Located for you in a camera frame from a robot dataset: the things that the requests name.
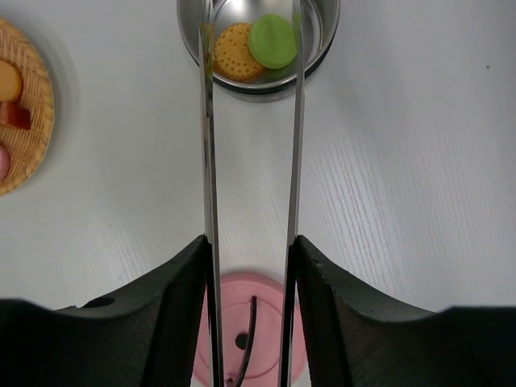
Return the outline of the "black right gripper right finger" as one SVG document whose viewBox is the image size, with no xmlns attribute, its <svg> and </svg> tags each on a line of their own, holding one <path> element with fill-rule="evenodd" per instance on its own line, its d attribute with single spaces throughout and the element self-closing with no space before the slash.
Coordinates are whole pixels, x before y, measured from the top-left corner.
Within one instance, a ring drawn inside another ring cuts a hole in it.
<svg viewBox="0 0 516 387">
<path fill-rule="evenodd" d="M 514 385 L 514 308 L 412 306 L 340 268 L 304 236 L 293 257 L 312 385 Z"/>
</svg>

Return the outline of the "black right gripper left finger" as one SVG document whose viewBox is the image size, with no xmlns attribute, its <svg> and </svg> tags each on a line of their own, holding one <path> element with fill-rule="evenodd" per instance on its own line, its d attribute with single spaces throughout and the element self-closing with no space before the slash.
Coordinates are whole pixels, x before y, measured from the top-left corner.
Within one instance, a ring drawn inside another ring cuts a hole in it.
<svg viewBox="0 0 516 387">
<path fill-rule="evenodd" d="M 3 386 L 188 386 L 206 286 L 206 237 L 83 307 L 1 301 Z"/>
</svg>

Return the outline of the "steel tongs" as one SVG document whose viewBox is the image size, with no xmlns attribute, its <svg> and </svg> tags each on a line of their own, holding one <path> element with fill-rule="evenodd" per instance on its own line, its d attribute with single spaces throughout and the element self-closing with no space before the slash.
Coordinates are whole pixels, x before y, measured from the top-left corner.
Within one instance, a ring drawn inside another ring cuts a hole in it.
<svg viewBox="0 0 516 387">
<path fill-rule="evenodd" d="M 240 386 L 248 368 L 256 325 L 256 302 L 252 302 L 251 321 L 248 340 L 242 364 L 235 382 L 224 379 L 223 369 L 223 330 L 222 302 L 219 270 L 218 243 L 218 202 L 216 186 L 216 162 L 214 141 L 213 107 L 213 59 L 214 59 L 214 19 L 212 1 L 202 1 L 202 21 L 198 28 L 199 70 L 201 77 L 201 114 L 202 114 L 202 159 L 205 234 L 210 245 L 211 261 L 207 270 L 207 308 L 210 332 L 210 360 L 212 386 Z M 278 362 L 279 386 L 292 383 L 292 352 L 294 331 L 294 309 L 296 291 L 295 240 L 298 236 L 300 184 L 302 169 L 302 140 L 305 109 L 305 67 L 302 41 L 302 7 L 300 1 L 293 2 L 293 31 L 297 44 L 296 89 L 293 121 L 293 151 L 289 188 L 289 212 L 285 258 L 285 280 L 281 320 L 281 343 Z"/>
</svg>

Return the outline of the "red brown caramel sweet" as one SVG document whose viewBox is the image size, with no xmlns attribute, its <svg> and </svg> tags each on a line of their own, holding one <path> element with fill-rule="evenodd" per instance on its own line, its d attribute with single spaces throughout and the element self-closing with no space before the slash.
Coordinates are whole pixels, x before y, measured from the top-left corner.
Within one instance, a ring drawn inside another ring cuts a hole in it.
<svg viewBox="0 0 516 387">
<path fill-rule="evenodd" d="M 1 102 L 0 123 L 17 129 L 31 129 L 31 115 L 29 110 L 13 102 Z"/>
</svg>

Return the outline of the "orange round macaron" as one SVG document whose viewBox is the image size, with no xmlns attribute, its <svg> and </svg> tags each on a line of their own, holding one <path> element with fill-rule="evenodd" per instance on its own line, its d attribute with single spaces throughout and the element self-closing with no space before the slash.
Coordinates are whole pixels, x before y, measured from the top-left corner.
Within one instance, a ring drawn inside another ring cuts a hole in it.
<svg viewBox="0 0 516 387">
<path fill-rule="evenodd" d="M 23 89 L 23 81 L 16 67 L 11 63 L 0 61 L 0 101 L 15 102 Z"/>
</svg>

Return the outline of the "tan dotted biscuit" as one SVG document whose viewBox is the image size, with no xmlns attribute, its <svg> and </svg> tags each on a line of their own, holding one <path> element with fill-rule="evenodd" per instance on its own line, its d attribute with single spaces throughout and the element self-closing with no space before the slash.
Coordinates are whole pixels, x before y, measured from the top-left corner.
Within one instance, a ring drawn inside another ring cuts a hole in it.
<svg viewBox="0 0 516 387">
<path fill-rule="evenodd" d="M 251 26 L 250 23 L 234 23 L 215 40 L 214 67 L 232 81 L 251 81 L 264 71 L 264 66 L 255 60 L 248 47 Z"/>
</svg>

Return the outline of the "green round macaron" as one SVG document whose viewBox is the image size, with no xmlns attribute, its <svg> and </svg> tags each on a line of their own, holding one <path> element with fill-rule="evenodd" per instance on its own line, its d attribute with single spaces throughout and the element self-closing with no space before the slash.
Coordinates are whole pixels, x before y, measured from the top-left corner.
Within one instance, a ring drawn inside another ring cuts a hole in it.
<svg viewBox="0 0 516 387">
<path fill-rule="evenodd" d="M 267 14 L 258 18 L 248 33 L 253 58 L 267 69 L 282 69 L 297 55 L 293 26 L 284 18 Z"/>
</svg>

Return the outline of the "steel lunch box bowl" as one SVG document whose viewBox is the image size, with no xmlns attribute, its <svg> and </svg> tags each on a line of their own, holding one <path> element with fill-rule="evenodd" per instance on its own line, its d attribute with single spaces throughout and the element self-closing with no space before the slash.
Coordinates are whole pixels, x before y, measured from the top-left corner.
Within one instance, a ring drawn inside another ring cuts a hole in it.
<svg viewBox="0 0 516 387">
<path fill-rule="evenodd" d="M 234 23 L 253 23 L 268 14 L 287 20 L 293 16 L 291 1 L 213 1 L 212 17 L 216 36 Z M 302 1 L 303 61 L 306 79 L 318 69 L 330 50 L 341 11 L 340 1 Z M 202 1 L 178 1 L 177 17 L 183 43 L 195 62 L 199 62 L 198 28 L 202 21 Z M 214 82 L 249 102 L 272 102 L 294 93 L 296 63 L 283 69 L 266 69 L 253 80 L 233 81 L 219 73 Z"/>
</svg>

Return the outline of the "pink round sandwich cookie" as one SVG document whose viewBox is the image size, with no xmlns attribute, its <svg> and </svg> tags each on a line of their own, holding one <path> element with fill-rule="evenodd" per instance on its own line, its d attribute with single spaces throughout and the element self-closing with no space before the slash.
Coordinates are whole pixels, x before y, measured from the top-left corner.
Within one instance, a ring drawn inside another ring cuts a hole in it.
<svg viewBox="0 0 516 387">
<path fill-rule="evenodd" d="M 10 155 L 9 152 L 0 146 L 0 180 L 6 178 L 10 169 Z"/>
</svg>

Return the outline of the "woven bamboo tray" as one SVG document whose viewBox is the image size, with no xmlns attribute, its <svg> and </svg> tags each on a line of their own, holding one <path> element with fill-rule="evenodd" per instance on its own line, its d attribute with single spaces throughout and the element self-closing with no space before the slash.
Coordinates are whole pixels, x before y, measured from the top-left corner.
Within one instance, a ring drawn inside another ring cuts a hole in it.
<svg viewBox="0 0 516 387">
<path fill-rule="evenodd" d="M 10 155 L 10 169 L 1 181 L 1 195 L 20 187 L 43 161 L 55 121 L 52 83 L 39 53 L 25 34 L 7 19 L 1 19 L 1 60 L 19 71 L 23 89 L 13 102 L 29 110 L 31 129 L 1 124 L 1 146 Z"/>
</svg>

